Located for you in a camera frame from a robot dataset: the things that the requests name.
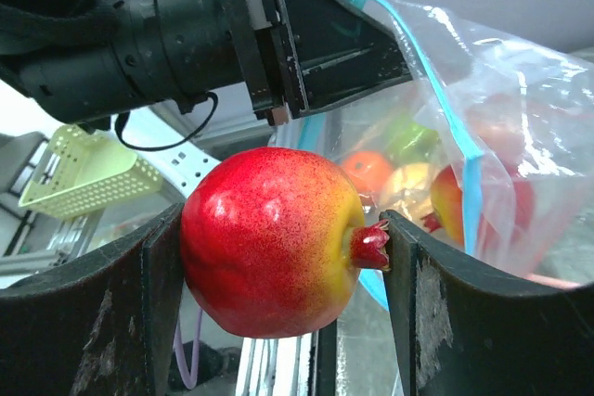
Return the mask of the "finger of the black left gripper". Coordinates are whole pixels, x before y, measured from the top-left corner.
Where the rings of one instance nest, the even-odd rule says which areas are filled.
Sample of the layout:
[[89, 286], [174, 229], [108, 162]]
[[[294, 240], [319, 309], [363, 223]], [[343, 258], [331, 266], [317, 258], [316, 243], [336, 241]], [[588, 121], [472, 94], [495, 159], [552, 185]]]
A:
[[304, 84], [301, 116], [411, 80], [393, 33], [351, 2], [284, 1]]

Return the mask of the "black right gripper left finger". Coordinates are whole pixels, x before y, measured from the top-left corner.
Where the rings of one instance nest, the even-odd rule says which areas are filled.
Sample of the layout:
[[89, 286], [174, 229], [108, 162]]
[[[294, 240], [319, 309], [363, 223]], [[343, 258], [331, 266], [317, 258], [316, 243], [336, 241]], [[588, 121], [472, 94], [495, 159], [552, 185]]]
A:
[[2, 394], [165, 393], [183, 287], [181, 210], [2, 290]]

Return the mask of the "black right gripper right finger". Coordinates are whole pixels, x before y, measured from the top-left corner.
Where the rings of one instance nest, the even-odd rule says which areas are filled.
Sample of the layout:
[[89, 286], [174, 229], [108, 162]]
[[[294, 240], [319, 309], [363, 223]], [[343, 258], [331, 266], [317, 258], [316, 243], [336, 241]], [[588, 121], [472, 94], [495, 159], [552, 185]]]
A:
[[385, 211], [384, 285], [407, 395], [589, 395], [593, 287], [500, 271]]

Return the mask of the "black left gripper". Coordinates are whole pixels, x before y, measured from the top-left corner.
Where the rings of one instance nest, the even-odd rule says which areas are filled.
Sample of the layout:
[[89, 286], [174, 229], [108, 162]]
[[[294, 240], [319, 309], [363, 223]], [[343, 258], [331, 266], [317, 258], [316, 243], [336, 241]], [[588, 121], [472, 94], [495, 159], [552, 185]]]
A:
[[286, 0], [1, 0], [1, 78], [64, 123], [248, 87], [257, 117], [297, 108]]

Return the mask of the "green apple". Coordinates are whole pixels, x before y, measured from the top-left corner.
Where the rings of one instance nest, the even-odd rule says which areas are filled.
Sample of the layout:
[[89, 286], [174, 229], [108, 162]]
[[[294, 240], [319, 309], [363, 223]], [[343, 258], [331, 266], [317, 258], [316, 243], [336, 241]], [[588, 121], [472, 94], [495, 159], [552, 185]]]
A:
[[384, 133], [385, 156], [394, 165], [424, 162], [439, 143], [439, 134], [415, 122], [394, 124]]

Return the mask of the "round orange fruit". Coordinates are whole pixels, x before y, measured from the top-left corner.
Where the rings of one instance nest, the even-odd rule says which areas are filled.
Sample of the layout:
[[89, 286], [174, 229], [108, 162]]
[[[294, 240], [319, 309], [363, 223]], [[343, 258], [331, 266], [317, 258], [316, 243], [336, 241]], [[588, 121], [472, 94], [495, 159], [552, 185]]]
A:
[[351, 153], [342, 160], [341, 167], [357, 192], [367, 197], [377, 196], [394, 171], [390, 161], [380, 152], [371, 150]]

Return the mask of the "red striped apple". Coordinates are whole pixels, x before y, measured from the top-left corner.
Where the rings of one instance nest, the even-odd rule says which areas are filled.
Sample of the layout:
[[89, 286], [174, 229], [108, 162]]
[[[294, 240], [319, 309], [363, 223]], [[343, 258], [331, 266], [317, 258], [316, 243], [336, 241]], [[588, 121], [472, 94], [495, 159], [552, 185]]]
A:
[[422, 225], [432, 233], [440, 228], [460, 245], [464, 244], [462, 191], [451, 166], [444, 167], [430, 187], [433, 210], [421, 218]]

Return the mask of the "yellow orange peach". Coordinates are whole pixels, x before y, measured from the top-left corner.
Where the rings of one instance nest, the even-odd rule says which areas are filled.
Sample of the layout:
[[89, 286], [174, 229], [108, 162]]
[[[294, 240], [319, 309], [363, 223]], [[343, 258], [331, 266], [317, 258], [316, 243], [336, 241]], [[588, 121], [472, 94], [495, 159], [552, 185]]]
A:
[[426, 162], [396, 169], [381, 190], [378, 209], [397, 211], [409, 221], [421, 224], [421, 218], [433, 210], [430, 186], [434, 176], [434, 167]]

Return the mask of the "clear bag blue zipper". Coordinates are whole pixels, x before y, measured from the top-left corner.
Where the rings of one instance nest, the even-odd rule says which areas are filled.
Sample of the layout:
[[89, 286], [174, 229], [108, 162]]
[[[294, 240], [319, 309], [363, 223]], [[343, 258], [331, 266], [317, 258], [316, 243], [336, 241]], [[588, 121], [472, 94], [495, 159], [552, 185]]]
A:
[[438, 6], [351, 0], [386, 14], [410, 81], [280, 127], [276, 147], [332, 160], [341, 112], [414, 109], [437, 131], [462, 191], [464, 244], [449, 245], [530, 278], [593, 196], [593, 53], [564, 54]]

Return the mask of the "clear bag orange zipper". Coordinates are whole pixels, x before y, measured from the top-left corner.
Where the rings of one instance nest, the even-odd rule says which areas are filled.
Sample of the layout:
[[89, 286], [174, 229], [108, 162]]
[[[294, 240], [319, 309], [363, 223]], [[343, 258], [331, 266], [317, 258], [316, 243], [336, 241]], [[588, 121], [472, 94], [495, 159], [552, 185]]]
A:
[[341, 112], [332, 158], [355, 187], [367, 224], [397, 211], [426, 231], [462, 231], [462, 192], [441, 135], [414, 109], [357, 105]]

